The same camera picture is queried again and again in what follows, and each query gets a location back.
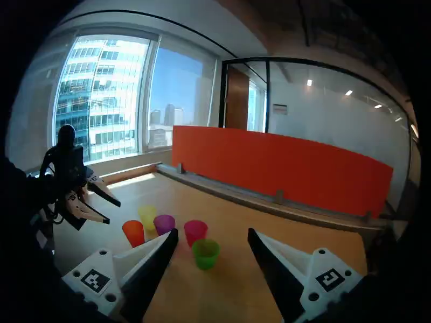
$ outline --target window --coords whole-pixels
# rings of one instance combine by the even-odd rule
[[[136,152],[141,134],[145,151],[172,145],[174,125],[207,125],[215,56],[180,39],[148,37],[77,38],[58,84],[54,141],[60,127],[71,124],[88,162]],[[152,78],[143,89],[147,72]],[[147,115],[147,131],[136,128],[138,109]]]
[[[162,37],[148,111],[150,149],[172,145],[174,125],[207,125],[215,66],[209,52]]]
[[[58,84],[54,143],[60,127],[71,124],[76,143],[84,147],[85,162],[137,151],[136,111],[149,44],[136,37],[78,37]]]
[[[252,81],[248,86],[248,114],[247,114],[247,130],[264,132],[263,114],[265,113],[264,104],[266,92],[260,89]]]

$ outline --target orange cup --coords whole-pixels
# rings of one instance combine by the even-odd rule
[[[123,232],[129,240],[131,247],[137,247],[145,242],[144,226],[136,220],[127,221],[123,224]]]

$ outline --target wooden door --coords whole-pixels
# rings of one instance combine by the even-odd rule
[[[247,130],[249,78],[230,67],[227,71],[225,127]]]

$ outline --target ceiling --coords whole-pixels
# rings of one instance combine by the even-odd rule
[[[255,9],[268,25],[267,32],[273,32],[274,26],[284,32],[297,32],[303,35],[304,42],[307,42],[307,38],[309,46],[329,47],[361,60],[378,70],[408,98],[408,91],[392,56],[385,50],[377,36],[342,1],[241,1]]]

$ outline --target yellow cup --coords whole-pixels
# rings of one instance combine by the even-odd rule
[[[157,215],[157,209],[154,205],[144,205],[139,207],[138,214],[146,230],[152,231],[156,229],[153,221]]]

